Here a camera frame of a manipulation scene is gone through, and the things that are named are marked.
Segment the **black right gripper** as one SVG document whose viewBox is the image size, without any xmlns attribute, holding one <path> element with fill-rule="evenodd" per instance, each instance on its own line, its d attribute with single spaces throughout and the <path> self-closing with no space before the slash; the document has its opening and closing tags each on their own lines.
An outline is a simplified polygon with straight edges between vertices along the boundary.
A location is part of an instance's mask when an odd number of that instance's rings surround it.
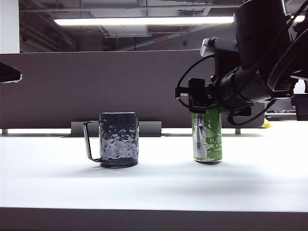
<svg viewBox="0 0 308 231">
<path fill-rule="evenodd" d="M 207 83 L 205 87 L 204 79 L 190 78 L 188 87 L 176 87 L 175 98 L 192 113 L 204 113 L 205 108 L 220 110 L 216 83 Z M 188 104 L 180 99 L 181 96 L 188 96 Z"/>
</svg>

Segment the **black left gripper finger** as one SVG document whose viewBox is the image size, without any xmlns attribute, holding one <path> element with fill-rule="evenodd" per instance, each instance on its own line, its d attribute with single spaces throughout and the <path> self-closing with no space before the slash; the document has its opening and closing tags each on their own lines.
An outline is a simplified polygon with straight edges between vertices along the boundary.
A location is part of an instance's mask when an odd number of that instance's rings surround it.
<svg viewBox="0 0 308 231">
<path fill-rule="evenodd" d="M 0 83 L 18 82 L 21 79 L 22 73 L 20 70 L 5 63 L 0 63 Z"/>
</svg>

